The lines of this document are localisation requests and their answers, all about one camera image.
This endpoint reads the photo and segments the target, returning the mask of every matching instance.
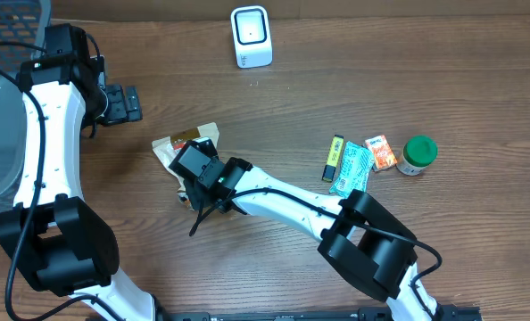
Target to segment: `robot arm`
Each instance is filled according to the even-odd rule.
[[[410,288],[410,281],[418,273],[413,245],[369,231],[355,245],[349,240],[353,225],[315,210],[326,210],[349,222],[367,222],[416,240],[406,226],[367,193],[354,191],[347,199],[311,193],[283,183],[245,160],[232,158],[223,164],[207,138],[186,143],[170,169],[184,178],[194,209],[231,198],[220,206],[221,211],[235,209],[283,222],[319,242],[318,251],[336,272],[358,290],[386,302],[394,320],[431,320]],[[263,188],[289,193],[310,206],[279,193],[250,193]],[[243,196],[233,198],[236,194]],[[436,313],[439,307],[435,300],[427,295],[420,281],[416,285],[427,309]]]
[[[39,118],[34,103],[23,95],[27,114],[25,159],[13,210],[0,213],[0,244],[13,256],[21,230],[30,229],[17,268],[37,291],[76,298],[100,298],[118,316],[152,321],[155,298],[139,290],[119,268],[112,230],[85,203],[79,179],[80,131],[142,119],[136,89],[104,83],[104,58],[91,58],[84,30],[69,24],[46,28],[46,54],[24,62],[18,75],[22,92],[31,92],[45,117],[46,143],[40,146]],[[39,148],[45,148],[43,184],[34,218],[22,220],[34,197]],[[61,234],[42,238],[50,226]],[[98,304],[86,303],[108,320]]]

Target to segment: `wooden table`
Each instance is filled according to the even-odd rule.
[[[137,86],[144,109],[143,121],[81,142],[85,198],[117,235],[121,267],[167,310],[378,304],[280,223],[214,214],[187,236],[195,214],[151,142],[215,121],[223,160],[318,193],[334,133],[357,144],[385,134],[396,152],[433,137],[440,153],[425,175],[373,173],[369,192],[442,253],[424,279],[441,303],[530,320],[530,16],[272,21],[274,62],[255,70],[236,67],[228,21],[81,26],[110,81]],[[0,248],[0,320],[8,266]],[[25,317],[64,301],[15,283]],[[91,314],[78,304],[56,319]]]

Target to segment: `green and white package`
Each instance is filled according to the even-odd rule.
[[[353,142],[347,142],[340,173],[329,192],[337,193],[344,198],[348,197],[353,189],[366,192],[370,169],[373,165],[374,155],[371,151]]]

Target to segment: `food wrapper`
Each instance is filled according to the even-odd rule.
[[[173,170],[169,168],[172,161],[178,156],[179,151],[184,147],[188,140],[195,140],[203,137],[208,137],[213,142],[213,145],[218,147],[219,131],[216,123],[209,123],[201,125],[197,128],[191,128],[181,133],[176,133],[162,139],[152,142],[152,149],[161,164],[166,170],[178,179],[179,189],[176,192],[179,200],[184,203],[190,210],[193,210],[192,204],[187,197],[186,188],[184,187],[184,178],[180,177]]]
[[[396,164],[392,148],[384,135],[367,139],[365,145],[374,154],[374,171],[388,169]]]
[[[373,165],[374,155],[371,151],[353,142],[347,142],[340,173],[329,192],[337,193],[344,198],[348,197],[353,189],[366,192]]]

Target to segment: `gray basket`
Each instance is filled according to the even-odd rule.
[[[50,0],[0,0],[0,40],[43,46],[51,18]],[[40,53],[0,47],[0,67],[15,76],[22,62]],[[0,212],[12,208],[25,153],[26,118],[21,93],[0,76]]]

